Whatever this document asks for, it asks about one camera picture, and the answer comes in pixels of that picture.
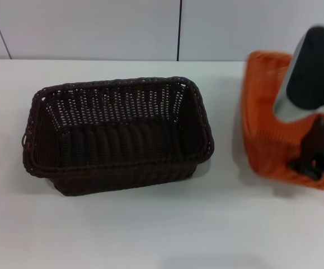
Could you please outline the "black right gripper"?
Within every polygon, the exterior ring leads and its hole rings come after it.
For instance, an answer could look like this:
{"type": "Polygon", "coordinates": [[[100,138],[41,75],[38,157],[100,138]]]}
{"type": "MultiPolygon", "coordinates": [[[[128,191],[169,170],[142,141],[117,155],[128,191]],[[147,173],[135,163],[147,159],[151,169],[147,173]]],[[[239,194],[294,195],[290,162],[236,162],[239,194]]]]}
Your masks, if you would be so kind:
{"type": "Polygon", "coordinates": [[[319,115],[303,137],[299,160],[288,163],[288,168],[312,180],[321,180],[324,174],[324,114],[319,115]]]}

